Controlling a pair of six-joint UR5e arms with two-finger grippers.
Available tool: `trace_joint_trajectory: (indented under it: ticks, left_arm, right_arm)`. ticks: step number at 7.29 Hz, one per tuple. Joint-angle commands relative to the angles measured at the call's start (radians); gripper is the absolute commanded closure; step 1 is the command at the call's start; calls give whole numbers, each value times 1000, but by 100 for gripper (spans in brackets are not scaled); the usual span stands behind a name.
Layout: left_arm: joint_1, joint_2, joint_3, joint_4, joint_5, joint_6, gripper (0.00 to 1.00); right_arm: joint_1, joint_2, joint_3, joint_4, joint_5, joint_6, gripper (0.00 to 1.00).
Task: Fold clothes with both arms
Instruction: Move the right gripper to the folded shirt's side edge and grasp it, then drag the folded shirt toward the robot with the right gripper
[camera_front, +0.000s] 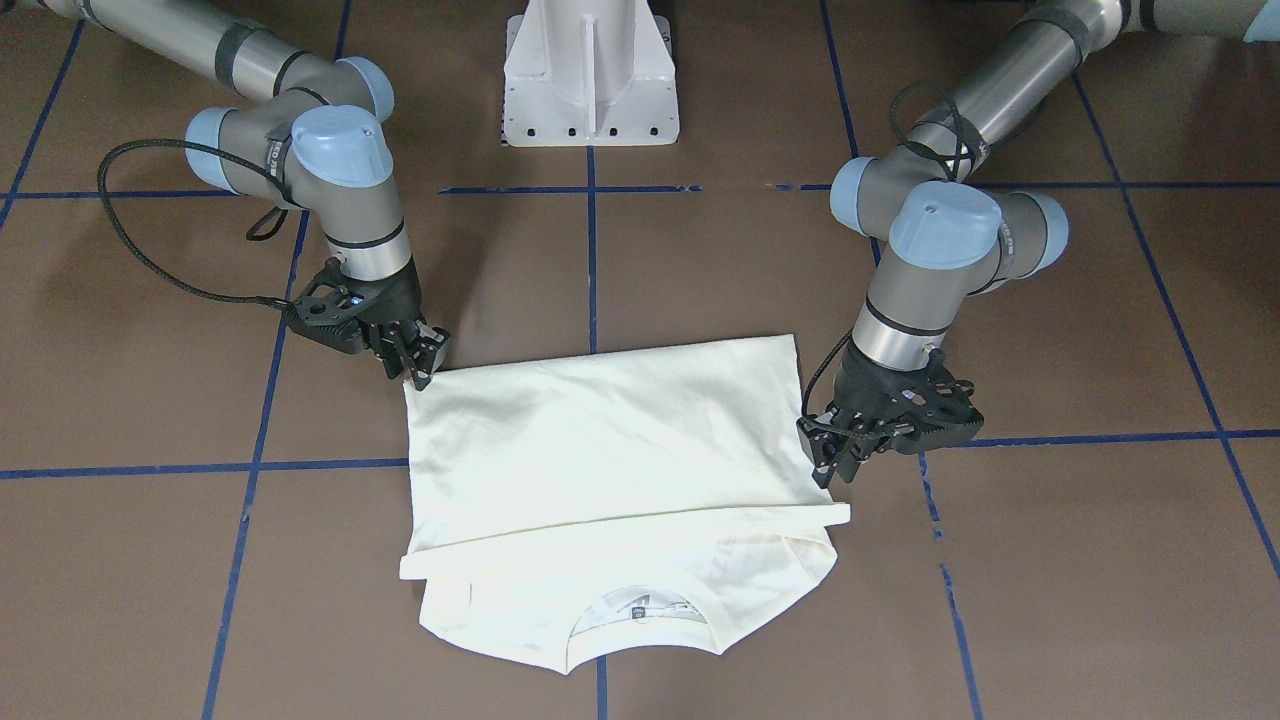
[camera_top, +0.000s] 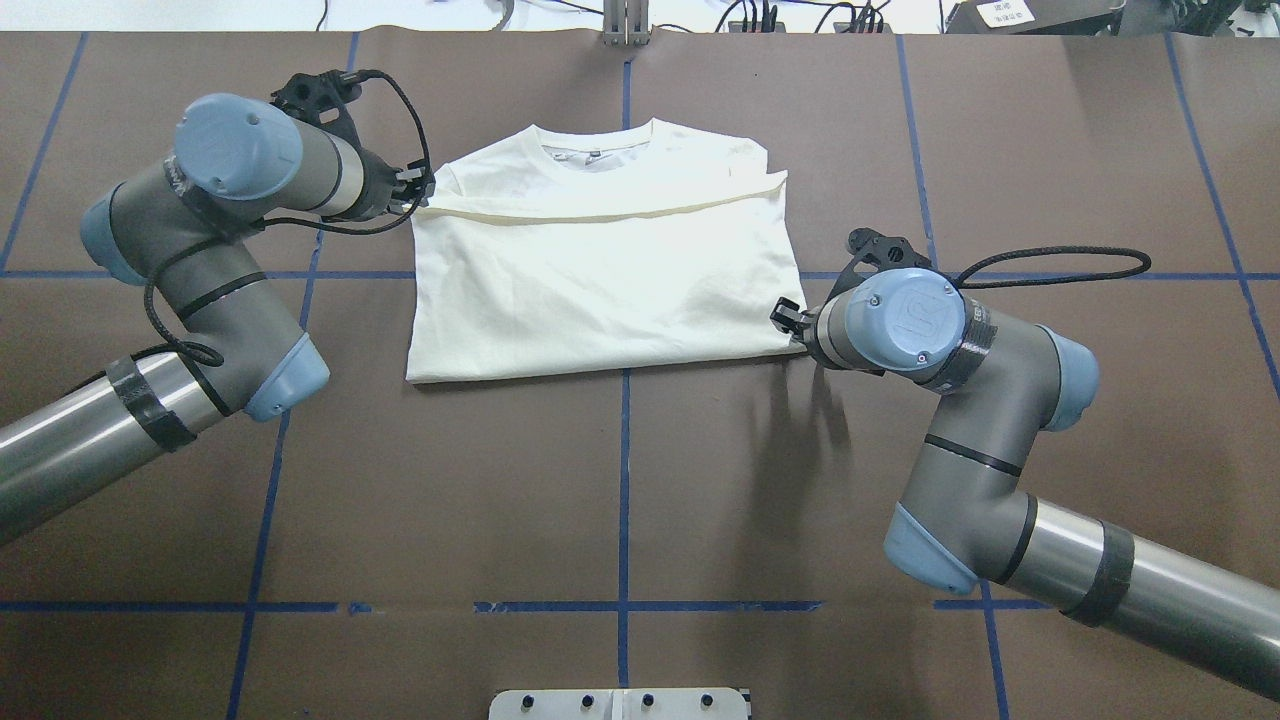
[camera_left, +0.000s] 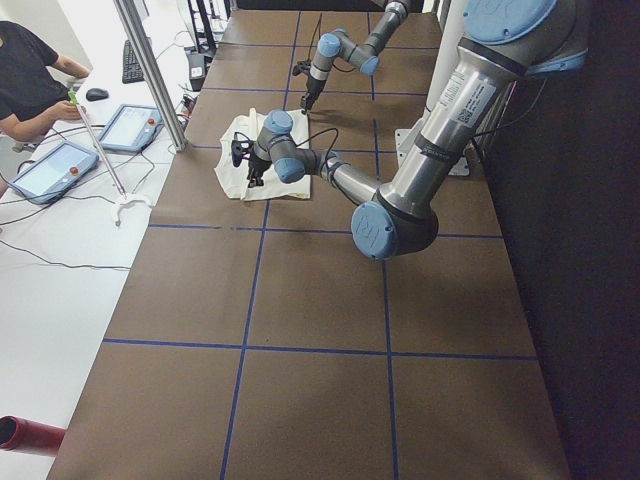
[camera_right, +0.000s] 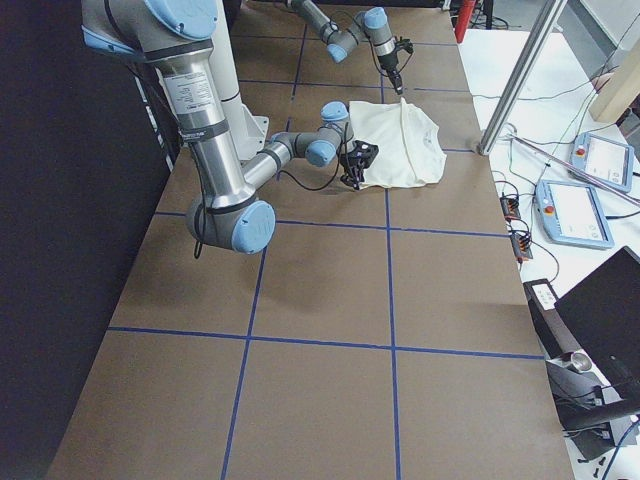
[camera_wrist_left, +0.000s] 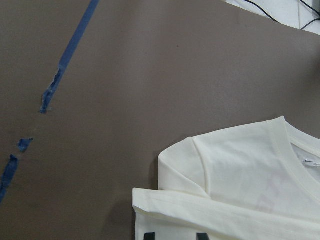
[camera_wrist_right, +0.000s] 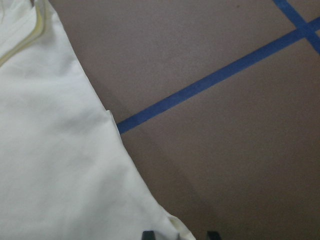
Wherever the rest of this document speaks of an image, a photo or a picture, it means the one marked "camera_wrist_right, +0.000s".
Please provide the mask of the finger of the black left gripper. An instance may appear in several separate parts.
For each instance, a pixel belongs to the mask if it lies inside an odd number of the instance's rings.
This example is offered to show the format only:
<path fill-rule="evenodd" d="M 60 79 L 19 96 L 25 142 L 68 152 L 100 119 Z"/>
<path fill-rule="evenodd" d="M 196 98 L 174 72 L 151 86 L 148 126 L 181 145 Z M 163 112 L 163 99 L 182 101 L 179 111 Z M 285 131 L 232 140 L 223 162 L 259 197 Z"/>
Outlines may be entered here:
<path fill-rule="evenodd" d="M 155 232 L 152 230 L 143 231 L 141 240 L 155 240 Z"/>
<path fill-rule="evenodd" d="M 217 231 L 207 231 L 206 240 L 220 240 L 220 234 Z"/>

